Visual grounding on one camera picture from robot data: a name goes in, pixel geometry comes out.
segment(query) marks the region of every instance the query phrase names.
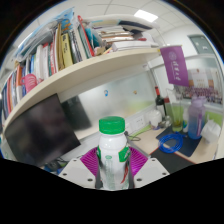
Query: white plastic bottle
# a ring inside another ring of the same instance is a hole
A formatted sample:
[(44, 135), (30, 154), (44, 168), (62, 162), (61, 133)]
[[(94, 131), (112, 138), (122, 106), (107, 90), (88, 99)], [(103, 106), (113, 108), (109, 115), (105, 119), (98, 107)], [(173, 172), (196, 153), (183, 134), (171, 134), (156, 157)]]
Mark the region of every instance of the white plastic bottle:
[(124, 135), (125, 120), (121, 117), (105, 117), (99, 121), (101, 132), (97, 155), (100, 175), (105, 190), (128, 189), (127, 159), (130, 149)]
[(185, 108), (183, 113), (183, 132), (185, 133), (188, 132), (188, 120), (189, 120), (188, 108)]

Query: bookshelf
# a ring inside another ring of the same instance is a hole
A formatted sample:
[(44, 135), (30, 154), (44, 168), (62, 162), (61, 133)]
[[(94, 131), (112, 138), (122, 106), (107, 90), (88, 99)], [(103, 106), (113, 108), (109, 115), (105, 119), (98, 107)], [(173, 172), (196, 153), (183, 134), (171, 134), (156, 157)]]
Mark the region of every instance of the bookshelf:
[(33, 88), (22, 98), (5, 121), (3, 136), (8, 125), (13, 120), (41, 100), (83, 84), (90, 79), (100, 79), (109, 72), (148, 63), (159, 56), (160, 51), (158, 48), (118, 51), (93, 57), (61, 70)]

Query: computer monitor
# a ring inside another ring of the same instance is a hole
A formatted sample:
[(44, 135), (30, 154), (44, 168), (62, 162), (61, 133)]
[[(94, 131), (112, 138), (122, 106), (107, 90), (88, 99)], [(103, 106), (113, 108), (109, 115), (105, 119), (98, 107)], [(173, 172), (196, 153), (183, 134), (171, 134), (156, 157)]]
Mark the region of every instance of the computer monitor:
[(6, 129), (18, 162), (41, 167), (80, 145), (57, 94), (34, 105)]

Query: purple cloth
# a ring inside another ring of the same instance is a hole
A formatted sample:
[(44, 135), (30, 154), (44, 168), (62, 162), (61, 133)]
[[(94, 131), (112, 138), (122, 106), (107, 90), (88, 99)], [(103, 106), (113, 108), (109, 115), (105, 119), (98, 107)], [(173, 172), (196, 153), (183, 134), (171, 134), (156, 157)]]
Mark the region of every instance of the purple cloth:
[(98, 172), (98, 158), (97, 158), (97, 147), (88, 151), (85, 155), (81, 157), (82, 163), (88, 168), (88, 170), (94, 175)]
[[(148, 158), (143, 155), (138, 150), (129, 147), (131, 151), (130, 155), (130, 171), (133, 176), (135, 176), (138, 171), (144, 166), (144, 164), (147, 162)], [(96, 176), (98, 172), (98, 158), (97, 158), (97, 147), (91, 149), (88, 151), (85, 155), (81, 157), (82, 163), (89, 169), (89, 171)]]
[(160, 49), (170, 84), (189, 86), (187, 66), (181, 46)]

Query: cup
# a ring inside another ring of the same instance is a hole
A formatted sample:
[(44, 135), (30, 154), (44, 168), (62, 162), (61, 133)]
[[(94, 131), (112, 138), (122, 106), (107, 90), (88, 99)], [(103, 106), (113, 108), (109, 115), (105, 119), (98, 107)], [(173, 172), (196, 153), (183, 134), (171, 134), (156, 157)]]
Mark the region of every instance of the cup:
[(167, 89), (168, 97), (171, 104), (172, 109), (172, 130), (174, 132), (180, 132), (182, 130), (182, 107), (181, 107), (181, 99), (182, 95), (178, 93), (175, 89), (170, 90)]

